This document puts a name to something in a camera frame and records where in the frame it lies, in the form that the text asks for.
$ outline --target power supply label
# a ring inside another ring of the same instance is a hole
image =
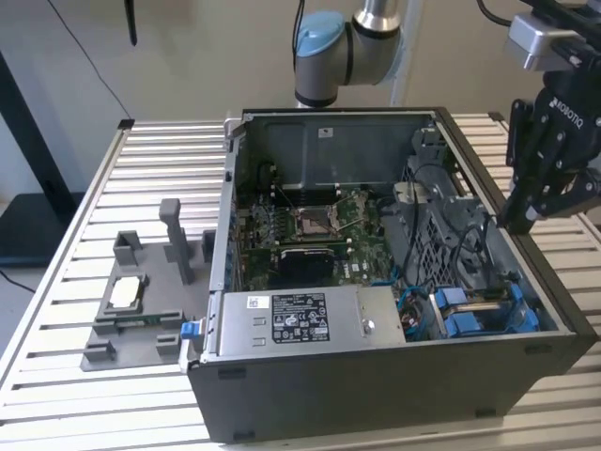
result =
[[[275,343],[330,341],[324,293],[271,296],[272,338]]]

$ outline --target green circuit board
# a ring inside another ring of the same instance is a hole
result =
[[[270,289],[286,249],[329,249],[335,255],[326,287],[392,282],[393,260],[376,201],[346,190],[331,205],[275,207],[263,199],[248,210],[240,231],[244,289]]]

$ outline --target blue drive bracket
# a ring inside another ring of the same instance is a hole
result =
[[[534,311],[528,307],[521,289],[512,284],[509,288],[512,301],[511,309],[506,317],[505,328],[502,331],[487,331],[483,329],[480,321],[473,312],[453,313],[444,321],[447,336],[459,337],[480,334],[524,334],[539,330],[539,320]],[[440,310],[445,308],[468,304],[468,299],[463,288],[441,288],[434,295],[436,305]]]

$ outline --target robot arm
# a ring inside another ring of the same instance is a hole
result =
[[[498,218],[510,233],[601,203],[601,0],[572,8],[521,0],[532,12],[514,18],[506,49],[526,70],[547,70],[536,102],[514,101],[506,163],[513,189]],[[296,98],[331,105],[344,85],[373,85],[394,73],[401,41],[396,0],[365,0],[352,23],[318,12],[300,26]]]
[[[300,25],[295,55],[299,106],[324,108],[339,86],[375,85],[394,74],[400,45],[397,0],[365,0],[346,23],[342,14],[319,11]]]
[[[589,165],[601,152],[601,2],[571,9],[522,1],[532,14],[516,16],[507,46],[525,69],[547,71],[536,101],[512,107],[513,189],[498,223],[514,234],[601,203],[601,173]]]

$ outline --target open computer tower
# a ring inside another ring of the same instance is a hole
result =
[[[181,354],[212,440],[503,416],[595,341],[443,108],[248,110],[227,144]]]

